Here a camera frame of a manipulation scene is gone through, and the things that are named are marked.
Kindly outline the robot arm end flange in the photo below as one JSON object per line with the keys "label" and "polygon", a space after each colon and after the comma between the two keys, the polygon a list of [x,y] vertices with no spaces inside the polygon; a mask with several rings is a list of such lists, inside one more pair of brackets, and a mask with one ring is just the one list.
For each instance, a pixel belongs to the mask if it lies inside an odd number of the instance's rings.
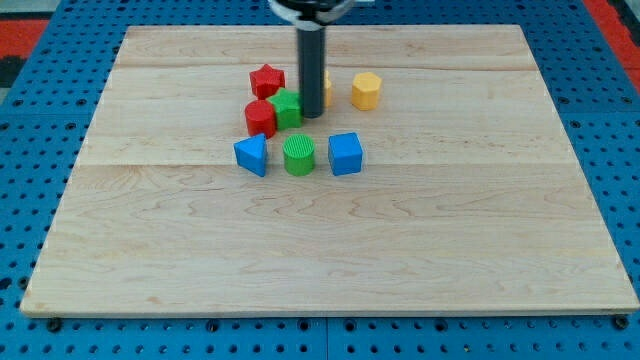
{"label": "robot arm end flange", "polygon": [[355,0],[268,0],[271,11],[303,31],[317,31],[335,23],[355,5]]}

